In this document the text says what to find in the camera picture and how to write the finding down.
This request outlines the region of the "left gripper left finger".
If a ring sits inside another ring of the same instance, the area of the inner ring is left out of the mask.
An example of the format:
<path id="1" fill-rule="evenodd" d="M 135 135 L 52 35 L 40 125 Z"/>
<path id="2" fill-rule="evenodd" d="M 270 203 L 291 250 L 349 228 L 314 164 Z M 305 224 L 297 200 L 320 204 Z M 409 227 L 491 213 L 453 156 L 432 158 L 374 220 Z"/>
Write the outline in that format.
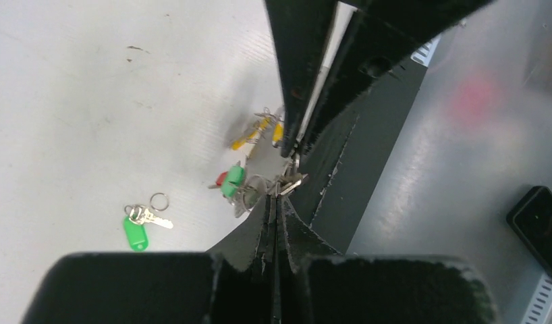
<path id="1" fill-rule="evenodd" d="M 227 252 L 81 252 L 44 276 L 24 323 L 267 323 L 260 265 Z"/>

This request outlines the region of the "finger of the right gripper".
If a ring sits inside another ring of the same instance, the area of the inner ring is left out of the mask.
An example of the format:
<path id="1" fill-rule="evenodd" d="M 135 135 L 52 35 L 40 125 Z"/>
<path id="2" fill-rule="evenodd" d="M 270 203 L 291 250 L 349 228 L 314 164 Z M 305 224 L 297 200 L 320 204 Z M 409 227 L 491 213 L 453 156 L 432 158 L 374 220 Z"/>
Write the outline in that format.
<path id="1" fill-rule="evenodd" d="M 381 76 L 488 1 L 364 1 L 352 14 L 298 148 L 308 155 L 325 128 Z"/>
<path id="2" fill-rule="evenodd" d="M 281 156 L 296 145 L 327 45 L 337 2 L 265 0 L 285 110 Z"/>

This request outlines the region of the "large keyring with keys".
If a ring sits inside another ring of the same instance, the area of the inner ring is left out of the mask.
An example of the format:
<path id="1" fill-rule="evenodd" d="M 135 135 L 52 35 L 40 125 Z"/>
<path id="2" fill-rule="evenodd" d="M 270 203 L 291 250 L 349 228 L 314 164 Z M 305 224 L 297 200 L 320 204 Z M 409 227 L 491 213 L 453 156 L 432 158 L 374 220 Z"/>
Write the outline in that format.
<path id="1" fill-rule="evenodd" d="M 282 157 L 285 112 L 283 107 L 255 113 L 252 121 L 232 140 L 228 148 L 243 154 L 209 185 L 234 208 L 236 218 L 248 215 L 265 194 L 292 193 L 307 181 L 299 171 L 298 155 Z"/>

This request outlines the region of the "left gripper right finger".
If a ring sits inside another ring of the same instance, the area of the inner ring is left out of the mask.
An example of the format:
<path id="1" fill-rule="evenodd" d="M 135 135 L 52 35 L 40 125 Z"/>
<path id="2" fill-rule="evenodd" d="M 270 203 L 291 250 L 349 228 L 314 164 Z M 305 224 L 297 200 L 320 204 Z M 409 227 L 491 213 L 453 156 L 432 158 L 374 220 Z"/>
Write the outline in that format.
<path id="1" fill-rule="evenodd" d="M 278 217 L 283 323 L 498 323 L 484 280 L 437 254 L 341 254 L 283 199 Z"/>

